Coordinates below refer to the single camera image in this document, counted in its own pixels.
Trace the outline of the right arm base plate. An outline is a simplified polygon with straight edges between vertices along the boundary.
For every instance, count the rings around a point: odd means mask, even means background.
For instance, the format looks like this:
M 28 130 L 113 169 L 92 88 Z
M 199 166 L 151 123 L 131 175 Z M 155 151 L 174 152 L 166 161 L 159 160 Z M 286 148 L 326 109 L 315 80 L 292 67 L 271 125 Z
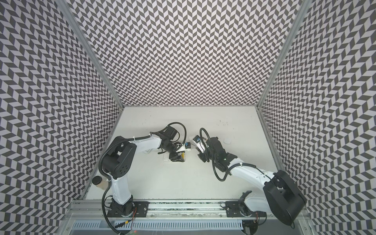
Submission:
M 238 201 L 225 201 L 224 206 L 227 217 L 257 217 L 257 213 L 249 210 L 244 203 Z

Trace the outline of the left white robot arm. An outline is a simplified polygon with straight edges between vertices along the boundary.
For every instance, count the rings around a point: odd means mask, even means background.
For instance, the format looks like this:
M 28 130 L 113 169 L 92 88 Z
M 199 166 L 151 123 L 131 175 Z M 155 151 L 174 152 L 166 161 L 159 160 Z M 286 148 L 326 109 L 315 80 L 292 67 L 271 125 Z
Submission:
M 117 136 L 111 142 L 99 160 L 99 171 L 108 180 L 112 190 L 112 201 L 108 209 L 108 217 L 130 217 L 136 212 L 132 193 L 128 186 L 127 174 L 131 168 L 134 156 L 140 152 L 150 152 L 160 149 L 169 154 L 172 162 L 184 162 L 185 152 L 191 149 L 187 136 L 183 141 L 175 141 L 178 131 L 168 125 L 158 132 L 147 136 L 124 138 Z

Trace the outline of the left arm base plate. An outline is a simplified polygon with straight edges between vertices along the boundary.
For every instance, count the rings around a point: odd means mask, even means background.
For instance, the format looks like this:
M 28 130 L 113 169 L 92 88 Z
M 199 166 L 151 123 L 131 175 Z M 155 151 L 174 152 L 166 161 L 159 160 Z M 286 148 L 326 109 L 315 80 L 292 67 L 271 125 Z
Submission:
M 146 217 L 149 208 L 148 201 L 129 201 L 124 205 L 121 205 L 115 201 L 112 201 L 107 212 L 107 216 L 110 218 L 121 217 Z

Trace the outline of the white battery cover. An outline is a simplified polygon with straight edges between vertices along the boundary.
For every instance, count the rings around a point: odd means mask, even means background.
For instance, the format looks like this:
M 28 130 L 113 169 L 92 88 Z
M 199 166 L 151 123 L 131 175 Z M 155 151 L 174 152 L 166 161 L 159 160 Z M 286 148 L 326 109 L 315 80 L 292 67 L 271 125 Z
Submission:
M 227 144 L 227 145 L 230 145 L 232 143 L 232 139 L 231 138 L 225 138 L 224 143 Z

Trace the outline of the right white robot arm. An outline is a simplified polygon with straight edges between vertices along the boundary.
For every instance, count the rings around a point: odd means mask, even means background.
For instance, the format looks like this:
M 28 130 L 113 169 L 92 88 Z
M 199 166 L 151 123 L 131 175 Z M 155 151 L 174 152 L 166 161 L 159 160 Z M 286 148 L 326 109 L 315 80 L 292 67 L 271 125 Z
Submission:
M 291 226 L 306 205 L 307 199 L 294 180 L 283 170 L 277 172 L 259 169 L 234 154 L 226 152 L 217 137 L 205 139 L 195 136 L 193 142 L 203 162 L 211 162 L 217 179 L 224 182 L 235 176 L 261 190 L 260 196 L 251 191 L 238 200 L 240 212 L 248 217 L 252 212 L 273 214 L 280 222 Z

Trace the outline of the white remote with green buttons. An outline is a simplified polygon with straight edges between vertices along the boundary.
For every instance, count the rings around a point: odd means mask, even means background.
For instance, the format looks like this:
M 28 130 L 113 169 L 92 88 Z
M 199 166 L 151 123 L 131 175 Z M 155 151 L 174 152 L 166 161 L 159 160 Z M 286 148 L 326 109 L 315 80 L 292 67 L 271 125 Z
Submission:
M 164 153 L 163 154 L 164 162 L 185 162 L 185 152 L 177 153 Z

